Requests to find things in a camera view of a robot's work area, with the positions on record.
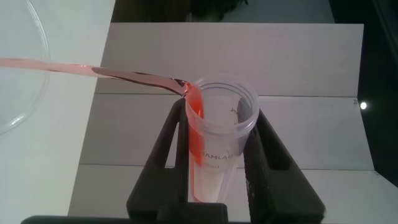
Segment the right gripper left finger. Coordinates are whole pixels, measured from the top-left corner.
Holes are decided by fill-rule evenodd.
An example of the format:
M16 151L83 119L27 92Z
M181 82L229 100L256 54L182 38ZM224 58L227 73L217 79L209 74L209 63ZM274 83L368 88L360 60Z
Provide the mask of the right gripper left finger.
M166 168L175 132L175 165ZM188 198L188 121L185 100L177 100L165 120L146 164L126 202L130 218L155 218L161 208Z

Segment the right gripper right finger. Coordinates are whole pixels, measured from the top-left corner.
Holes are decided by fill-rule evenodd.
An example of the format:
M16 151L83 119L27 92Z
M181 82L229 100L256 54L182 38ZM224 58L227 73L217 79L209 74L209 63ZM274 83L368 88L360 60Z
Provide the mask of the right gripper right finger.
M321 223L325 206L259 113L244 149L251 223Z

